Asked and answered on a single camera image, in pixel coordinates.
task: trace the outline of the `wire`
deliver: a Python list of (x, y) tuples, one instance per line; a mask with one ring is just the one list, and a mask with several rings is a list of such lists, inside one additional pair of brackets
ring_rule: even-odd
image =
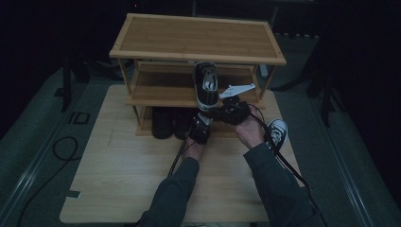
[[(62, 158), (60, 157), (60, 155), (57, 153), (56, 150), (56, 146), (59, 142), (66, 140), (66, 139), (71, 139), (74, 141), (74, 150), (71, 153), (71, 155), (68, 158)], [(57, 159), (65, 161), (65, 163), (44, 183), (42, 184), (41, 187), (39, 187), (38, 190), (36, 190), (36, 192), (27, 200), (24, 208), (22, 209), (20, 216), (18, 217), (18, 222), (17, 222), (17, 227), (21, 226), (23, 217), (24, 217), (24, 213), (26, 211), (26, 209), (28, 208), (28, 206), (32, 203), (32, 201), (36, 198), (36, 196), (38, 196), (38, 194), (72, 161), (76, 161), (81, 159), (81, 157), (78, 158), (74, 158), (74, 156), (76, 155), (77, 151), (78, 151), (78, 140), (75, 137), (72, 136), (65, 136), (59, 140), (57, 140), (56, 142), (54, 142), (53, 144), (53, 148), (52, 148), (53, 154), (56, 156)]]
[(173, 164), (171, 165), (170, 171), (168, 171), (168, 175), (167, 175), (167, 176), (171, 176), (171, 175), (173, 174), (174, 168), (175, 168), (175, 166), (176, 166), (178, 160), (180, 159), (180, 156), (181, 156), (189, 147), (191, 147), (191, 146), (194, 145), (194, 144), (195, 144), (195, 142), (193, 142), (192, 144), (190, 144), (188, 147), (185, 148), (185, 145), (186, 145), (186, 138), (183, 140), (183, 143), (181, 144), (181, 147), (180, 147), (180, 149), (179, 149), (178, 152), (177, 152), (177, 155), (176, 155), (176, 157), (175, 157), (175, 159), (174, 159)]
[(321, 217), (321, 219), (322, 219), (322, 221), (323, 221), (324, 226), (327, 226), (327, 222), (326, 222), (326, 220), (324, 219), (321, 210), (319, 209), (317, 203), (315, 202), (315, 200), (314, 200), (313, 197), (312, 197), (309, 184), (308, 184), (307, 181), (298, 173), (298, 171), (295, 170), (294, 167), (292, 167), (292, 165), (286, 160), (286, 158), (284, 158), (283, 155), (280, 153), (280, 150), (276, 147), (276, 145), (274, 144), (274, 142), (273, 142), (273, 140), (272, 140), (272, 138), (271, 138), (271, 135), (268, 133), (269, 129), (268, 129), (268, 126), (267, 126), (266, 123), (265, 123), (265, 120), (264, 120), (264, 118), (263, 118), (263, 114), (261, 113), (261, 111), (260, 111), (257, 107), (255, 107), (255, 108), (256, 108), (257, 111), (260, 112), (263, 121), (262, 121), (259, 117), (255, 116), (255, 115), (252, 114), (252, 113), (250, 113), (250, 116), (253, 117), (256, 121), (258, 121), (259, 124), (262, 126), (263, 130), (265, 131), (265, 139), (267, 140), (267, 141), (265, 141), (265, 142), (269, 142), (269, 144), (271, 145), (271, 147), (272, 147), (272, 149), (273, 149), (273, 153), (274, 153), (274, 155), (276, 156), (276, 159), (278, 158), (277, 160), (279, 160), (279, 163), (280, 163), (282, 166), (284, 166), (284, 168), (286, 168), (288, 171), (290, 171), (299, 181), (301, 181), (301, 182), (304, 184), (310, 202), (311, 202), (312, 205), (316, 208), (316, 210), (319, 212), (319, 215), (320, 215), (320, 217)]

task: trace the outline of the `wooden shelf unit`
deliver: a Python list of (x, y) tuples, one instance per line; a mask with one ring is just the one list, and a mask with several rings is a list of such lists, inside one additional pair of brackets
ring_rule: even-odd
[[(196, 61), (217, 65), (219, 93), (229, 85), (253, 83), (255, 89), (239, 97), (261, 109), (275, 66), (286, 64), (266, 22), (134, 13), (127, 15), (110, 56), (119, 60), (128, 90), (126, 104), (137, 117), (137, 135), (151, 135), (147, 107), (198, 107), (192, 79)], [(124, 59), (135, 62), (132, 79)], [(260, 63), (270, 65), (262, 89), (255, 76)], [(143, 107), (141, 113), (137, 106)], [(234, 136), (221, 122), (214, 122), (211, 130), (216, 136)]]

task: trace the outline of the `gray sleeve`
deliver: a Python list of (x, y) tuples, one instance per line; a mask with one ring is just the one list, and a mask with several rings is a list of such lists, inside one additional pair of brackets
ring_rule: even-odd
[(306, 192), (265, 143), (250, 149), (244, 157), (252, 170), (271, 226), (323, 226)]
[(185, 158), (177, 171), (160, 183), (150, 208), (141, 217), (139, 226), (180, 226), (199, 169), (198, 161)]

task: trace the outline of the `robotic arm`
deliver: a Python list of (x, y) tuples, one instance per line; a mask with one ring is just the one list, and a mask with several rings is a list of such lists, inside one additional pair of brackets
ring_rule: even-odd
[(213, 119), (221, 120), (230, 125), (242, 123), (251, 114), (251, 110), (247, 102), (239, 100), (238, 95), (253, 88), (254, 84), (230, 86), (219, 95), (220, 98), (224, 98), (221, 107), (212, 108), (208, 113), (198, 113), (192, 119), (188, 136), (199, 144), (206, 144)]

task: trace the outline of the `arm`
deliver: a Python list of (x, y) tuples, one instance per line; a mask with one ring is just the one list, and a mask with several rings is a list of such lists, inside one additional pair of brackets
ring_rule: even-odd
[(141, 217), (139, 226), (180, 226), (183, 222), (203, 151), (203, 145), (194, 143), (191, 139), (187, 140), (186, 147), (180, 167), (160, 183), (150, 208)]
[[(259, 116), (255, 108), (254, 115)], [(264, 132), (252, 117), (234, 126), (238, 139), (249, 149), (244, 154), (272, 226), (322, 226), (318, 212), (294, 176), (275, 159), (264, 142)]]

